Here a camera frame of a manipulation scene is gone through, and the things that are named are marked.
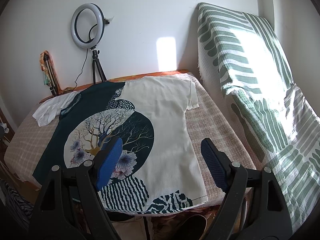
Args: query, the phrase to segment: bed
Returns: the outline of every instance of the bed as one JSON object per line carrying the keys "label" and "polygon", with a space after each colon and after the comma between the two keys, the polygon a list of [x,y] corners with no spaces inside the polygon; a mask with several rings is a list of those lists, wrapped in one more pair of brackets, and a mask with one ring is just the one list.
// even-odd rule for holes
{"label": "bed", "polygon": [[257,169],[273,169],[296,231],[320,196],[320,119],[276,35],[264,18],[200,3],[198,49],[204,87]]}
{"label": "bed", "polygon": [[[238,160],[244,167],[255,169],[249,154],[235,135],[221,111],[217,108],[193,74],[188,73],[187,71],[175,71],[146,75],[166,75],[167,77],[191,80],[196,84],[196,92],[200,107],[186,112],[187,131],[199,162],[209,200],[204,206],[220,204],[223,200],[224,193],[215,186],[212,176],[201,155],[201,141],[207,137],[211,138],[217,148],[220,151],[224,151],[231,160]],[[125,80],[141,78],[142,76],[145,75],[124,77],[112,81],[122,82]],[[32,117],[32,114],[38,106],[39,104],[30,111],[30,114],[16,131],[4,156],[4,160],[10,171],[16,173],[22,181],[27,181],[40,188],[41,185],[33,178],[32,174],[57,127],[59,119],[56,117],[49,125],[38,127],[36,120]]]}

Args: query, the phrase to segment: green and white fabric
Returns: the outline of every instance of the green and white fabric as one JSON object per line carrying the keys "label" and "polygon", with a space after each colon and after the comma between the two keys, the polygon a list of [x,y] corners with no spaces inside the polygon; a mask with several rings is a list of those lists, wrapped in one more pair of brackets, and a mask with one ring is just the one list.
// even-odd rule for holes
{"label": "green and white fabric", "polygon": [[275,33],[264,18],[200,3],[198,49],[205,87],[256,168],[272,168],[297,230],[320,195],[320,119]]}

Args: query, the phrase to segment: blue gripper pad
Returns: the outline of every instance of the blue gripper pad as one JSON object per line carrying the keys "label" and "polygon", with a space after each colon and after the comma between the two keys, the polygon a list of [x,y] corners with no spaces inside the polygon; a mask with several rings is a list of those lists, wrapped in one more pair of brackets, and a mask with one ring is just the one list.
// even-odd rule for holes
{"label": "blue gripper pad", "polygon": [[227,173],[205,139],[201,142],[201,154],[216,186],[221,188],[223,192],[228,191]]}
{"label": "blue gripper pad", "polygon": [[98,170],[96,189],[100,191],[108,185],[111,174],[122,153],[122,139],[118,138],[113,147],[110,149],[108,156],[104,159],[100,169]]}

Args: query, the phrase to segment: orange wooden edge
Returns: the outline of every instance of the orange wooden edge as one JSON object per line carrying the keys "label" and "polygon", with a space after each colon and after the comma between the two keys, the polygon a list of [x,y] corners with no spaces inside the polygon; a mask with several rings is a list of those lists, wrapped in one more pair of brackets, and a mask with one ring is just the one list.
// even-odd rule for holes
{"label": "orange wooden edge", "polygon": [[[167,75],[174,75],[174,74],[184,74],[184,73],[188,73],[189,70],[187,69],[182,69],[182,70],[174,70],[174,71],[164,71],[164,72],[154,72],[154,73],[147,73],[147,74],[140,74],[140,75],[133,75],[133,76],[127,76],[127,77],[120,77],[120,78],[113,78],[113,79],[110,79],[108,81],[110,82],[123,82],[123,81],[127,81],[127,80],[133,80],[133,79],[139,79],[139,78],[143,78],[143,77],[146,77],[146,76],[152,76],[152,77],[159,77],[159,76],[167,76]],[[83,86],[79,86],[79,87],[76,87],[74,89],[74,91],[81,91],[81,90],[84,90],[84,89],[87,89],[88,87],[91,87],[93,84],[87,84],[87,85],[83,85]],[[49,96],[47,98],[44,98],[42,99],[40,103],[43,103],[45,102],[46,100],[50,99],[50,98],[53,98],[53,96]]]}

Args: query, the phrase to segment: silver bolt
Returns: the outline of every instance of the silver bolt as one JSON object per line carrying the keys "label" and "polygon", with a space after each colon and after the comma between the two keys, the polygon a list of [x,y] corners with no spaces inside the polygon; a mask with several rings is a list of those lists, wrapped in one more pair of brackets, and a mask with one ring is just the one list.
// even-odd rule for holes
{"label": "silver bolt", "polygon": [[271,173],[271,169],[269,167],[264,167],[263,169],[264,169],[265,172]]}
{"label": "silver bolt", "polygon": [[52,171],[57,171],[59,170],[59,166],[58,165],[54,165],[52,168],[51,168]]}
{"label": "silver bolt", "polygon": [[232,162],[231,165],[234,166],[235,168],[239,168],[240,162]]}
{"label": "silver bolt", "polygon": [[84,166],[86,167],[90,167],[92,165],[92,161],[90,160],[86,160],[84,163],[83,163]]}

